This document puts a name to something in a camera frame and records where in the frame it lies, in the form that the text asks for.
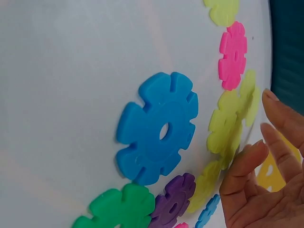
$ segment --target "center hole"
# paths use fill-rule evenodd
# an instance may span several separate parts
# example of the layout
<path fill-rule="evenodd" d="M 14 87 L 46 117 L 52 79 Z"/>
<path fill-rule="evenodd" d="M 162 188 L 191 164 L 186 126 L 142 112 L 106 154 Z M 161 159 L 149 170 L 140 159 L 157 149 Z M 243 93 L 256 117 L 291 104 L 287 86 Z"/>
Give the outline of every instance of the center hole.
<path fill-rule="evenodd" d="M 174 203 L 172 208 L 169 210 L 169 214 L 172 214 L 173 211 L 176 209 L 176 207 L 177 207 L 177 203 Z"/>
<path fill-rule="evenodd" d="M 238 51 L 235 51 L 234 53 L 234 61 L 237 61 L 238 60 Z"/>
<path fill-rule="evenodd" d="M 160 140 L 163 140 L 164 137 L 167 135 L 169 130 L 169 123 L 166 123 L 162 128 L 160 132 Z"/>

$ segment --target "white board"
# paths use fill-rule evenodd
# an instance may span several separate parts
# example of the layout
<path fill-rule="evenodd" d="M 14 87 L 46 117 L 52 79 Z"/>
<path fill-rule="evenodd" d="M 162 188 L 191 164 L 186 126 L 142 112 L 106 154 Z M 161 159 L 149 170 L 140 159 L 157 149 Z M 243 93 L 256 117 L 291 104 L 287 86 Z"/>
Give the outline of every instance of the white board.
<path fill-rule="evenodd" d="M 269 87 L 267 1 L 242 0 L 237 20 L 248 38 L 246 69 Z M 156 196 L 176 175 L 199 175 L 215 158 L 206 138 L 223 93 L 225 30 L 201 0 L 0 0 L 0 226 L 69 228 L 95 197 L 128 183 L 114 164 L 124 147 L 117 123 L 160 71 L 192 80 L 199 115 L 177 168 L 149 189 Z M 199 213 L 179 221 L 193 227 Z"/>

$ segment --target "yellow flower toy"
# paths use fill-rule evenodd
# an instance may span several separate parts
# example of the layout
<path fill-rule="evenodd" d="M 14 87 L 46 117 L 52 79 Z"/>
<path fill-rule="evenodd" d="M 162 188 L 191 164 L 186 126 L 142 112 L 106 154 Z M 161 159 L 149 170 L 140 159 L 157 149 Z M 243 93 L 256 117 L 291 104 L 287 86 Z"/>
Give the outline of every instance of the yellow flower toy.
<path fill-rule="evenodd" d="M 235 21 L 239 0 L 204 0 L 204 3 L 211 8 L 210 17 L 216 25 L 229 27 Z"/>
<path fill-rule="evenodd" d="M 240 100 L 236 90 L 225 91 L 209 124 L 207 148 L 221 155 L 222 169 L 228 168 L 241 141 L 242 123 L 237 121 Z"/>
<path fill-rule="evenodd" d="M 260 104 L 260 89 L 256 86 L 256 72 L 248 70 L 241 84 L 240 106 L 237 115 L 240 120 L 245 119 L 246 127 L 251 127 Z"/>
<path fill-rule="evenodd" d="M 189 213 L 193 213 L 201 209 L 207 197 L 213 193 L 219 178 L 220 170 L 221 163 L 219 161 L 212 161 L 196 179 L 195 192 L 190 198 L 190 205 L 187 209 Z"/>

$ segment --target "green flower toy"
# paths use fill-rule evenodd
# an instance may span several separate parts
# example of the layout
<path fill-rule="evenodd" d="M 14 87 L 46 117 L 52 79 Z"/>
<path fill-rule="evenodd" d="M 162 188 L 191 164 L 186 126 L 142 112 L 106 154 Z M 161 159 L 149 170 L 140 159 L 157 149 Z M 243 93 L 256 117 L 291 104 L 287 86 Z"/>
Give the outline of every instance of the green flower toy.
<path fill-rule="evenodd" d="M 72 228 L 147 228 L 155 208 L 154 196 L 146 187 L 127 184 L 122 191 L 110 189 L 93 202 L 93 218 L 80 216 Z"/>

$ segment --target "finger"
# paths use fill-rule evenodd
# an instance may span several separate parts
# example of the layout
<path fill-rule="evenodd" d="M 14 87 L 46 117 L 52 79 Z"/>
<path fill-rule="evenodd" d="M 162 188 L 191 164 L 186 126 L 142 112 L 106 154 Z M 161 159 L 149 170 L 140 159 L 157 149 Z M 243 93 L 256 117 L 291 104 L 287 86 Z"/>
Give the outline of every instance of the finger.
<path fill-rule="evenodd" d="M 252 145 L 250 144 L 247 144 L 244 149 L 243 149 L 243 152 L 247 151 L 248 149 L 250 149 L 250 147 L 252 147 Z"/>
<path fill-rule="evenodd" d="M 247 227 L 264 218 L 283 198 L 282 191 L 259 195 L 248 202 L 228 222 L 228 227 Z"/>
<path fill-rule="evenodd" d="M 245 192 L 247 202 L 252 197 L 257 195 L 257 189 L 256 189 L 257 182 L 256 181 L 257 181 L 256 180 L 256 174 L 255 174 L 254 171 L 252 171 L 249 174 L 249 178 L 248 178 L 248 180 L 247 180 L 247 182 L 245 183 L 245 186 L 244 186 L 244 192 Z"/>
<path fill-rule="evenodd" d="M 304 156 L 304 117 L 281 103 L 270 90 L 263 92 L 262 100 L 270 122 Z"/>
<path fill-rule="evenodd" d="M 269 124 L 261 124 L 263 137 L 285 182 L 302 173 L 302 166 L 286 146 L 278 132 Z"/>
<path fill-rule="evenodd" d="M 262 164 L 267 156 L 267 146 L 263 141 L 259 141 L 248 151 L 238 155 L 232 163 L 219 189 L 226 220 L 229 220 L 246 205 L 247 199 L 244 187 L 248 175 Z"/>

